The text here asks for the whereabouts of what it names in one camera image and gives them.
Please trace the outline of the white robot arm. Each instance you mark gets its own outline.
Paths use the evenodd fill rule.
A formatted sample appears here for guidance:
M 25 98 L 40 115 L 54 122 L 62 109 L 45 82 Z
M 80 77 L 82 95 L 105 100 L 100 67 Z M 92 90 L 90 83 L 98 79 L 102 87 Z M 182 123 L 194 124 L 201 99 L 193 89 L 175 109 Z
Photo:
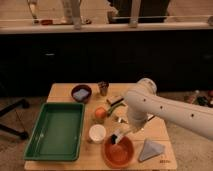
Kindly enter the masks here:
M 143 78 L 125 92 L 131 126 L 142 128 L 148 121 L 147 115 L 152 114 L 213 140 L 213 109 L 162 98 L 156 95 L 156 91 L 156 84 Z

